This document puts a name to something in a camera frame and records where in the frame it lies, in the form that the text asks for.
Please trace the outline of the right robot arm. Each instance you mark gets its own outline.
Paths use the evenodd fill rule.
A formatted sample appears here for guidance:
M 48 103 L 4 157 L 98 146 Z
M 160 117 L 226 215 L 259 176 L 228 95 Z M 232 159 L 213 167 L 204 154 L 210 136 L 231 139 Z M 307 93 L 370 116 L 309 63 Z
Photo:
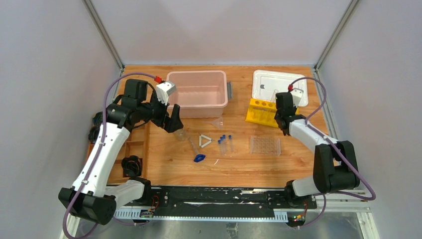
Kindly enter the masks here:
M 286 205 L 296 208 L 310 195 L 359 186 L 353 144 L 329 137 L 306 122 L 305 116 L 296 113 L 297 96 L 293 93 L 277 93 L 275 99 L 274 119 L 283 135 L 296 138 L 314 154 L 312 176 L 287 182 L 284 194 Z

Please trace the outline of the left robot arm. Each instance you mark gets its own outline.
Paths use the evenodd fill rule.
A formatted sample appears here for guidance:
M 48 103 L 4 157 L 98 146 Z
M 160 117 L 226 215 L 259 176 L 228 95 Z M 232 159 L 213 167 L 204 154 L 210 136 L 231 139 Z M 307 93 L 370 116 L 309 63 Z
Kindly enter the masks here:
M 95 145 L 78 178 L 70 188 L 62 188 L 59 201 L 72 216 L 100 225 L 108 224 L 115 211 L 131 201 L 146 206 L 152 201 L 151 182 L 130 177 L 124 184 L 107 189 L 107 180 L 122 146 L 140 121 L 152 122 L 168 133 L 182 129 L 180 106 L 168 113 L 169 96 L 176 91 L 170 81 L 158 81 L 150 101 L 146 101 L 150 83 L 129 79 L 122 95 L 105 109 Z

